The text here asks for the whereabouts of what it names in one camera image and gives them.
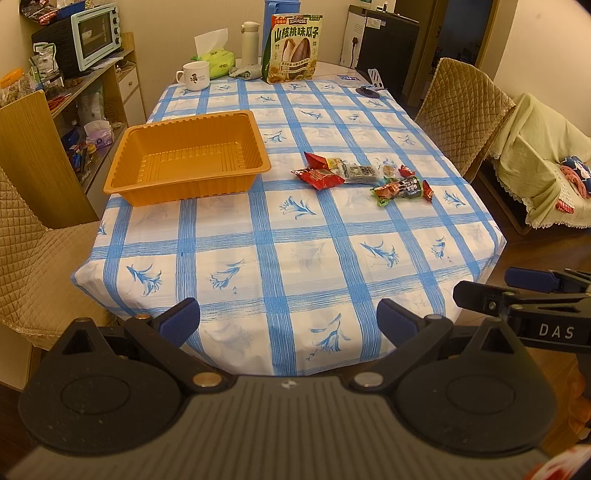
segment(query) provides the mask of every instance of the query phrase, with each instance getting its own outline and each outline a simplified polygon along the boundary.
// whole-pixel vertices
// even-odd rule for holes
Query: tissue
[[[197,57],[192,60],[201,60],[209,63],[209,77],[216,79],[230,72],[236,64],[236,56],[224,50],[228,42],[228,29],[214,30],[195,37]]]

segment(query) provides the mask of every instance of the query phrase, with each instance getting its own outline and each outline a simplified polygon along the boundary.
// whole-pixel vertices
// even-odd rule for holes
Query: black cable
[[[353,37],[353,48],[351,49],[351,66],[350,69],[353,68],[353,62],[355,61],[355,45],[359,43],[359,39],[357,37]]]

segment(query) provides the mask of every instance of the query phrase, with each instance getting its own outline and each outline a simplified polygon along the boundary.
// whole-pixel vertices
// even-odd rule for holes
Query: red snack wrapper
[[[310,168],[323,168],[325,170],[330,170],[329,164],[324,157],[308,152],[304,152],[304,155],[306,156],[306,160]]]
[[[416,175],[415,172],[413,172],[410,168],[408,168],[405,165],[402,165],[398,171],[400,172],[400,175],[402,175],[405,179],[408,177],[412,177],[413,175]]]
[[[316,190],[331,189],[342,185],[345,181],[337,174],[326,169],[304,168],[292,171],[294,175],[312,185]]]
[[[423,195],[429,202],[433,202],[433,189],[431,189],[426,180],[423,180]]]

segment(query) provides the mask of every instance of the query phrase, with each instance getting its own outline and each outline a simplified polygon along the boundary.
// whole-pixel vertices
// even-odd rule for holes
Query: metal screw
[[[384,383],[384,378],[377,372],[362,372],[355,375],[353,380],[360,387],[365,388],[379,387],[382,383]]]
[[[193,383],[204,388],[217,387],[222,380],[222,376],[215,372],[201,372],[193,377]]]

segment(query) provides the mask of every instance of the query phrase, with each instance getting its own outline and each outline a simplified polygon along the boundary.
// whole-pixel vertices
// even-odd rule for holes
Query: door frame
[[[496,13],[499,10],[499,2],[500,2],[500,0],[492,0],[491,14],[488,16],[488,22],[486,23],[486,30],[484,31],[484,37],[482,38],[482,43],[480,44],[480,50],[478,50],[478,57],[476,58],[476,64],[474,65],[477,69],[480,69],[480,65],[482,64],[482,59],[484,58],[484,55],[486,53],[486,47],[488,46],[488,41],[491,39],[492,26],[495,24]]]
[[[491,37],[492,26],[495,23],[496,13],[499,7],[499,1],[500,0],[492,1],[491,13],[489,14],[488,22],[486,23],[484,37],[482,39],[482,44],[480,45],[478,57],[476,58],[476,68],[479,68],[480,64],[482,63],[482,59],[484,58],[486,46],[488,45],[488,41]],[[427,78],[429,76],[429,70],[431,69],[431,62],[433,62],[433,56],[435,55],[437,43],[439,42],[439,35],[437,33],[437,30],[441,25],[443,25],[443,21],[445,20],[445,15],[447,12],[447,3],[448,0],[435,0],[433,4],[433,10],[431,11],[431,18],[429,19],[427,35],[425,36],[425,41],[423,42],[423,51],[421,52],[421,59],[419,61],[417,72],[413,79],[413,84],[408,94],[407,103],[411,106],[419,106],[421,102],[421,94],[423,93],[423,90],[425,88],[425,82],[427,81]]]
[[[417,72],[414,76],[410,92],[408,93],[407,103],[411,106],[418,106],[421,102],[421,94],[425,88],[425,82],[429,76],[429,70],[431,69],[431,63],[433,62],[433,56],[437,48],[439,38],[437,29],[443,24],[443,20],[445,19],[447,2],[448,0],[435,0],[433,2],[429,26],[423,42],[421,59],[418,62]]]

